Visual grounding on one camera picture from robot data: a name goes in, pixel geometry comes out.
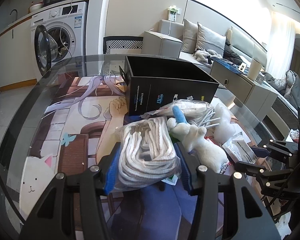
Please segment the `white cat illustration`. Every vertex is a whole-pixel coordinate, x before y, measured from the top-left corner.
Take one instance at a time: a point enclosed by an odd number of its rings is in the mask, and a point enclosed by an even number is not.
[[[52,155],[42,159],[32,156],[26,158],[19,197],[19,210],[24,219],[28,217],[35,203],[54,177],[51,164]]]

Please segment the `white rabbit plush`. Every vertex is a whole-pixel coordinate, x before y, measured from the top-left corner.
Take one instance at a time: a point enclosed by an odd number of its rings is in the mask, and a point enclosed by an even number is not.
[[[177,120],[182,120],[178,115],[180,115],[180,113],[177,115],[175,114],[177,119],[170,118],[167,121],[167,128],[170,134],[182,143],[187,152],[195,150],[201,164],[207,166],[216,173],[220,173],[221,166],[227,161],[225,151],[218,145],[215,145],[213,142],[204,138],[207,132],[205,127],[197,127],[196,125],[187,122],[178,123]]]

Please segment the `white side table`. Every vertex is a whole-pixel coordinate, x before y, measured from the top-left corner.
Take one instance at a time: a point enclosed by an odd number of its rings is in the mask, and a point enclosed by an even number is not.
[[[236,74],[217,61],[213,62],[210,75],[231,91],[260,121],[277,98],[268,86],[260,85],[243,74]]]

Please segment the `white cup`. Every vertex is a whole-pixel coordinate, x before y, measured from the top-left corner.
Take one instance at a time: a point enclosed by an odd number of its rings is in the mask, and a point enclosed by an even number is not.
[[[248,71],[248,78],[250,78],[252,81],[255,81],[257,76],[259,75],[261,68],[262,65],[253,59]]]

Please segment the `black jacket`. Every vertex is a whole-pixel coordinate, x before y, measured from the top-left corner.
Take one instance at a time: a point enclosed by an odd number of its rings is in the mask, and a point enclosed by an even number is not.
[[[236,54],[232,49],[230,49],[231,43],[226,38],[225,50],[223,52],[223,58],[231,61],[232,63],[240,66],[243,62],[238,54]]]

